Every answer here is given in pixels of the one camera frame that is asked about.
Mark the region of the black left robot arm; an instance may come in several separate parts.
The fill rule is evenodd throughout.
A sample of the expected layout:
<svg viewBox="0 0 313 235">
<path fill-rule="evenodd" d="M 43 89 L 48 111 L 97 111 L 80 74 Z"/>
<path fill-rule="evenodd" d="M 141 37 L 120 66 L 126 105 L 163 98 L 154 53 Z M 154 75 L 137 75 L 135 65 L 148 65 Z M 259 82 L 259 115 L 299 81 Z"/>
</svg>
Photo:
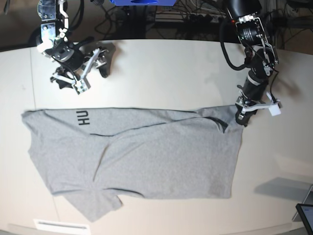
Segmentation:
<svg viewBox="0 0 313 235">
<path fill-rule="evenodd" d="M 264 103 L 262 97 L 279 60 L 259 16 L 262 6 L 258 0 L 223 0 L 222 7 L 226 17 L 220 25 L 219 39 L 225 60 L 235 71 L 249 70 L 244 85 L 238 86 L 239 97 L 235 103 L 236 122 L 247 126 L 258 110 L 270 109 L 278 104 L 272 94 L 269 96 L 270 103 Z M 230 61 L 225 48 L 224 32 L 230 24 L 244 47 L 245 60 L 239 66 Z"/>
</svg>

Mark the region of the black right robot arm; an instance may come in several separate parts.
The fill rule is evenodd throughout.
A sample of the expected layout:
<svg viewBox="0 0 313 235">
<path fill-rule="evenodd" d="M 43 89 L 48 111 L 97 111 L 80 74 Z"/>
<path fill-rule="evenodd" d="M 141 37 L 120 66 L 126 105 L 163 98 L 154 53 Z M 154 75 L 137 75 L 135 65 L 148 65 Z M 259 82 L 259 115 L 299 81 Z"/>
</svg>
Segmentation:
<svg viewBox="0 0 313 235">
<path fill-rule="evenodd" d="M 92 69 L 97 69 L 103 78 L 109 76 L 109 50 L 102 46 L 82 50 L 82 47 L 94 42 L 92 36 L 78 43 L 70 41 L 71 33 L 82 22 L 85 4 L 80 2 L 76 24 L 70 23 L 67 7 L 65 0 L 39 1 L 37 13 L 42 23 L 36 37 L 36 48 L 40 54 L 59 64 L 50 82 L 57 83 L 60 89 L 71 88 L 82 94 L 90 89 L 87 76 Z"/>
</svg>

